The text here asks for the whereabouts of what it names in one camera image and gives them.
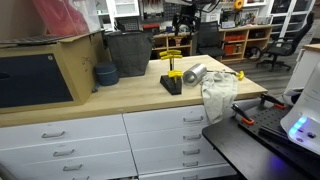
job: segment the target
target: white drawer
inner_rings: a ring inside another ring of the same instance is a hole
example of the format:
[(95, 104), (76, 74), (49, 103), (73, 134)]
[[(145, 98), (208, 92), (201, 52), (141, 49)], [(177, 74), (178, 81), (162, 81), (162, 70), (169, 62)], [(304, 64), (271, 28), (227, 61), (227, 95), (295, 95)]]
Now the white drawer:
[(236, 172), (228, 164), (206, 166), (178, 171), (169, 171), (139, 176), (139, 180), (199, 180), (234, 175)]
[(208, 125), (203, 105), (128, 113), (123, 118), (129, 134)]
[(179, 145), (134, 151), (138, 174), (195, 168), (227, 163), (222, 156), (206, 145)]
[(0, 149), (126, 134), (121, 115), (0, 129)]
[(130, 151), (87, 156), (68, 160), (41, 162), (7, 167), (18, 179), (41, 179), (40, 177), (77, 177), (103, 174), (104, 179), (137, 175)]
[(121, 166), (112, 172), (101, 171), (99, 173), (78, 173), (56, 174), (41, 177), (22, 178), (21, 180), (105, 180), (118, 179), (130, 176), (136, 176), (134, 165)]
[(204, 139), (201, 134), (204, 127), (206, 126), (129, 134), (131, 148), (132, 150), (138, 150), (199, 142)]
[(0, 162), (5, 166), (20, 165), (118, 151), (130, 151), (127, 135), (0, 150)]

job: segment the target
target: wooden box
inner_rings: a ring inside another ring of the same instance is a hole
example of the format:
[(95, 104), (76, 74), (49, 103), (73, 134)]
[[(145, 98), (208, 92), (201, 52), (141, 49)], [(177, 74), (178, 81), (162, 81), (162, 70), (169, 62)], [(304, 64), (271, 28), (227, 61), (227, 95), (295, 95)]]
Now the wooden box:
[(0, 49), (0, 113), (81, 105), (105, 59), (102, 34)]

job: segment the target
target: white cabinet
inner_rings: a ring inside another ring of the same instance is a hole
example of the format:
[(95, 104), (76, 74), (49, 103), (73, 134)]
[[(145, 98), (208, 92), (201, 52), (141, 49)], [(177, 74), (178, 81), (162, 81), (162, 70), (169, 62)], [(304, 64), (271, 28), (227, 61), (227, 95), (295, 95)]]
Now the white cabinet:
[(265, 6), (267, 4), (267, 0), (244, 0), (243, 7), (258, 7)]
[(111, 8), (111, 2), (109, 0), (95, 0), (97, 7), (97, 14), (101, 27), (105, 31), (114, 30), (114, 16), (113, 9)]
[(108, 5), (115, 18), (139, 16), (140, 14), (138, 0), (108, 0)]
[(271, 38), (293, 37), (305, 24), (314, 3), (315, 0), (270, 0), (260, 13), (273, 16)]
[(204, 106), (128, 113), (123, 118), (139, 179), (202, 179), (235, 174), (201, 134), (208, 126)]
[(23, 180), (137, 175), (120, 114), (1, 128), (0, 162)]

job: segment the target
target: crumpled towel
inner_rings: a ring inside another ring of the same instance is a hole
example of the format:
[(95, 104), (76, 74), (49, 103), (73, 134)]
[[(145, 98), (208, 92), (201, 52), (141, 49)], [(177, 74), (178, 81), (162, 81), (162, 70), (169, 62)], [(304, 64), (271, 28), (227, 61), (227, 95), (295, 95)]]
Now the crumpled towel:
[(220, 122), (226, 108), (231, 107), (238, 94), (236, 76), (225, 72), (208, 72), (201, 81), (202, 98), (209, 121)]

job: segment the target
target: drawer handle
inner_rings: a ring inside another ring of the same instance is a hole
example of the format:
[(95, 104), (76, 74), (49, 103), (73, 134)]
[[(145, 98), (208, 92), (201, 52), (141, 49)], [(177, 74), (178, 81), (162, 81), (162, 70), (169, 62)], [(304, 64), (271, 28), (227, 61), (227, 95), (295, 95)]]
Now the drawer handle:
[(59, 156), (69, 156), (71, 155), (72, 153), (74, 153), (74, 149), (72, 149), (71, 151), (64, 151), (64, 152), (54, 152), (53, 153), (53, 157), (59, 157)]
[(56, 133), (56, 134), (47, 134), (47, 133), (44, 133), (42, 135), (42, 138), (55, 138), (55, 137), (61, 137), (65, 134), (66, 132), (65, 131), (62, 131), (61, 133)]
[(78, 165), (78, 166), (64, 166), (63, 167), (63, 171), (77, 171), (77, 170), (80, 170), (82, 167), (82, 164)]
[(198, 175), (190, 176), (190, 177), (183, 177), (183, 180), (198, 180)]
[(192, 162), (192, 163), (182, 163), (183, 167), (193, 167), (193, 166), (198, 166), (199, 162)]
[(183, 155), (193, 155), (193, 154), (200, 154), (200, 149), (191, 150), (191, 151), (183, 151)]
[(200, 119), (192, 119), (192, 118), (183, 118), (184, 122), (193, 122), (193, 123), (200, 123), (203, 120), (203, 116), (200, 116)]
[(201, 134), (192, 135), (192, 136), (183, 136), (183, 139), (186, 140), (186, 141), (200, 139), (200, 138), (201, 138)]
[[(86, 180), (89, 180), (90, 176), (87, 177)], [(78, 178), (72, 178), (72, 180), (78, 180)]]

